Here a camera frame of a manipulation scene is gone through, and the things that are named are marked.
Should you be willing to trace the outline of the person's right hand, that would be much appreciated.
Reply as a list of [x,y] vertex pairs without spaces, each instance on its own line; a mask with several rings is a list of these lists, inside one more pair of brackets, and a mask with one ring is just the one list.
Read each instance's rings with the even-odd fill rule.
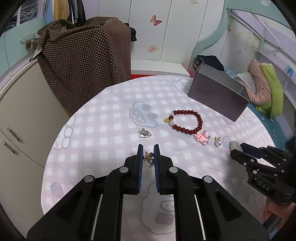
[[276,226],[276,230],[279,231],[284,224],[287,222],[288,218],[292,214],[295,208],[295,203],[289,201],[285,205],[279,206],[272,202],[269,198],[266,199],[263,217],[267,221],[272,214],[277,215],[281,218],[280,223]]

